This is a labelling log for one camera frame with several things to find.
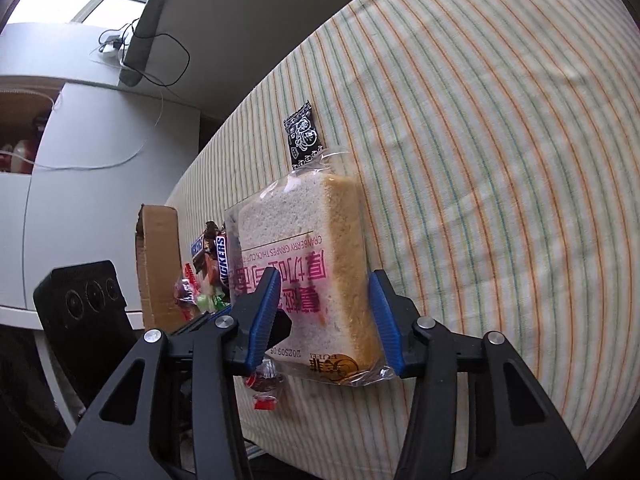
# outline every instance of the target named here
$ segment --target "bread slice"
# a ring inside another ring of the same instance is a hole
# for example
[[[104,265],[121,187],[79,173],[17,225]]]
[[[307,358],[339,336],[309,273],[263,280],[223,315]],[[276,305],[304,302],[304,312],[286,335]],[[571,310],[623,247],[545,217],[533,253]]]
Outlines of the bread slice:
[[[253,286],[261,268],[278,268],[280,307],[292,320],[289,337],[267,355],[335,382],[369,369],[382,355],[367,297],[359,203],[354,178],[309,172],[288,176],[238,213]]]

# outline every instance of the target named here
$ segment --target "striped tablecloth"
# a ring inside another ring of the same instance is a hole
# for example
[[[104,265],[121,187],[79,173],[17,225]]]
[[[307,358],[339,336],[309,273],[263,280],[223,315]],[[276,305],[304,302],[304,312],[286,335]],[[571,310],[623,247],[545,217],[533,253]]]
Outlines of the striped tablecloth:
[[[504,332],[591,463],[640,394],[639,56],[620,0],[354,0],[185,173],[182,257],[290,171],[282,121],[310,100],[356,156],[370,266],[453,331]],[[391,478],[412,389],[290,379],[254,412],[239,387],[242,428],[319,477]]]

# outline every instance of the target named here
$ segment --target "packaged bread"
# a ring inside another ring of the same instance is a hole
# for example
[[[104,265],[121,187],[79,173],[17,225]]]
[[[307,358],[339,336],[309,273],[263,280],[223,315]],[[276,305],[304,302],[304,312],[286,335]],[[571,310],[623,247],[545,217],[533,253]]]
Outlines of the packaged bread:
[[[350,383],[380,364],[382,350],[367,297],[360,184],[326,159],[228,212],[232,289],[251,292],[266,267],[278,269],[292,328],[267,355],[284,373]]]

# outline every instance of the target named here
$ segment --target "blue gripper pad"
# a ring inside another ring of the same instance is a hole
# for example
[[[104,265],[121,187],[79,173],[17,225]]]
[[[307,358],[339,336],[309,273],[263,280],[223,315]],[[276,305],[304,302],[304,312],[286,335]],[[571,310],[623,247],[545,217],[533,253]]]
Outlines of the blue gripper pad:
[[[369,303],[378,326],[380,341],[385,349],[386,362],[398,376],[402,376],[406,364],[402,356],[402,334],[391,311],[389,299],[396,294],[383,270],[374,270],[369,276]]]
[[[249,330],[249,350],[244,360],[245,366],[250,370],[255,370],[267,351],[271,327],[280,302],[280,273],[273,267],[264,269],[254,294],[256,298],[260,298],[260,305]]]

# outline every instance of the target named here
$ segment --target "camera lens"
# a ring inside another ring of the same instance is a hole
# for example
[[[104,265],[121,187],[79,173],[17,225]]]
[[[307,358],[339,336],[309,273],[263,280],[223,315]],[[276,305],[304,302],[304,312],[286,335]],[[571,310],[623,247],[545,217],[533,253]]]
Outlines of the camera lens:
[[[69,311],[69,314],[71,314],[76,319],[80,319],[82,317],[84,307],[82,306],[80,295],[76,291],[70,290],[66,294],[65,303],[66,309]]]
[[[118,299],[118,285],[116,285],[116,282],[115,282],[115,280],[113,278],[107,278],[106,288],[107,288],[107,294],[109,295],[109,297],[112,300],[117,300]]]
[[[100,312],[104,307],[104,294],[98,282],[89,282],[86,284],[86,298],[91,308],[96,312]]]

